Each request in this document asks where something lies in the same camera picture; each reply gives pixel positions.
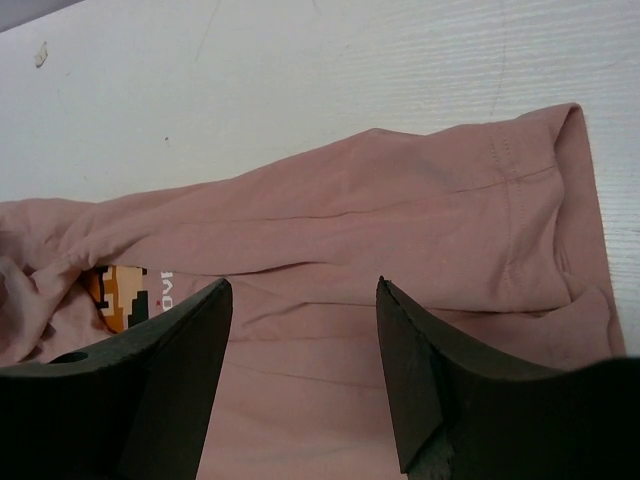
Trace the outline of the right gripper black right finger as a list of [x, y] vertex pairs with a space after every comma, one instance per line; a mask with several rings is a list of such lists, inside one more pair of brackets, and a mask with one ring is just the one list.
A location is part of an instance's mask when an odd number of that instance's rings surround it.
[[562, 371], [495, 349], [387, 280], [377, 333], [410, 479], [635, 479], [639, 362]]

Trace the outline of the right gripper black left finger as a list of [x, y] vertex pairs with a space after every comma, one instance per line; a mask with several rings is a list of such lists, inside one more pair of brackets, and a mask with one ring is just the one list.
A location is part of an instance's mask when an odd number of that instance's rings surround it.
[[232, 321], [228, 281], [48, 363], [1, 371], [5, 479], [193, 479]]

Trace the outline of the dusty pink t shirt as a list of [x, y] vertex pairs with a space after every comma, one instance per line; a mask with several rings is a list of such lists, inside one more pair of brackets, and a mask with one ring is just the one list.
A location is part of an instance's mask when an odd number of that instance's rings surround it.
[[1, 206], [1, 362], [49, 361], [233, 288], [202, 479], [396, 479], [380, 277], [507, 353], [623, 356], [582, 108], [368, 130], [238, 177]]

